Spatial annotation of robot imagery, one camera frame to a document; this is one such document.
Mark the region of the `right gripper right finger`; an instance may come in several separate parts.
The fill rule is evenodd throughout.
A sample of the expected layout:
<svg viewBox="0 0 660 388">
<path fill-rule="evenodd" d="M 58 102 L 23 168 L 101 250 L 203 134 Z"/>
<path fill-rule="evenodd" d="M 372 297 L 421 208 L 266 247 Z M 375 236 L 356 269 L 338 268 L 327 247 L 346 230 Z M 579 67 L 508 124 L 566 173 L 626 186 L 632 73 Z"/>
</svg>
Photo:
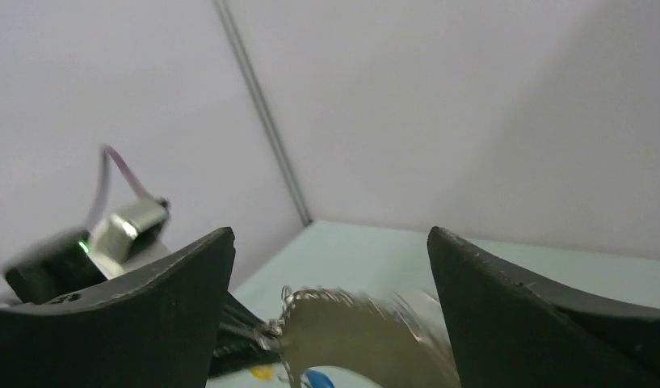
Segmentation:
<svg viewBox="0 0 660 388">
<path fill-rule="evenodd" d="M 464 387 L 660 388 L 660 309 L 588 293 L 435 226 L 431 272 Z"/>
</svg>

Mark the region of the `metal keyring band with rings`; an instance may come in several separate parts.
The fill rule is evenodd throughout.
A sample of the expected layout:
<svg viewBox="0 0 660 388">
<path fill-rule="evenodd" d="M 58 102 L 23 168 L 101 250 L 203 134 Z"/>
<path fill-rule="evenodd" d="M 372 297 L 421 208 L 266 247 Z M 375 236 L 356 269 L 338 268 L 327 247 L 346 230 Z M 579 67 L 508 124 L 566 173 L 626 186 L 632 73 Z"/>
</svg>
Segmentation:
<svg viewBox="0 0 660 388">
<path fill-rule="evenodd" d="M 356 373 L 381 387 L 459 387 L 443 318 L 420 315 L 394 293 L 373 298 L 345 289 L 282 291 L 277 319 L 254 330 L 280 356 L 292 387 L 314 367 Z"/>
</svg>

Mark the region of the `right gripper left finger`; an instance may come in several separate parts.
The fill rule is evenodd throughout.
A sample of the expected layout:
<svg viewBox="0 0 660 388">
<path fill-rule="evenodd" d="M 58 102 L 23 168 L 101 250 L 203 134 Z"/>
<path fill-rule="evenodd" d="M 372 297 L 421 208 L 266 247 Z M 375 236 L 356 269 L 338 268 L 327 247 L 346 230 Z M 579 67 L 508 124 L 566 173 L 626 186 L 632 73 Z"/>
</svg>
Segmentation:
<svg viewBox="0 0 660 388">
<path fill-rule="evenodd" d="M 223 227 L 99 285 L 0 308 L 0 387 L 203 387 L 235 258 Z"/>
</svg>

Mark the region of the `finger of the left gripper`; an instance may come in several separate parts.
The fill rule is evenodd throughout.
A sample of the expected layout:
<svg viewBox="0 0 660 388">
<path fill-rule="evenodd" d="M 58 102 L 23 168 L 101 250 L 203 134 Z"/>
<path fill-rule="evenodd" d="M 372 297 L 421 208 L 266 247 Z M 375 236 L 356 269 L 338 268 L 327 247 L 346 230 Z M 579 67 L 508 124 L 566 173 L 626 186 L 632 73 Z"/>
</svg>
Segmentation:
<svg viewBox="0 0 660 388">
<path fill-rule="evenodd" d="M 259 343 L 256 330 L 263 324 L 262 319 L 227 292 L 208 376 L 222 377 L 253 367 L 277 364 L 279 354 Z"/>
</svg>

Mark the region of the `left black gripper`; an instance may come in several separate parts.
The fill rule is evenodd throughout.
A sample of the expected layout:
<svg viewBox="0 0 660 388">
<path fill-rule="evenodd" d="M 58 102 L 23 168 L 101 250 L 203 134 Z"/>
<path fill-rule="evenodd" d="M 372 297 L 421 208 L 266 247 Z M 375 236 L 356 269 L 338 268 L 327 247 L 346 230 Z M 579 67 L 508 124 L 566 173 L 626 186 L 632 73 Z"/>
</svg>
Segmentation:
<svg viewBox="0 0 660 388">
<path fill-rule="evenodd" d="M 76 227 L 35 242 L 0 267 L 24 303 L 43 304 L 107 280 L 89 257 L 90 233 Z"/>
</svg>

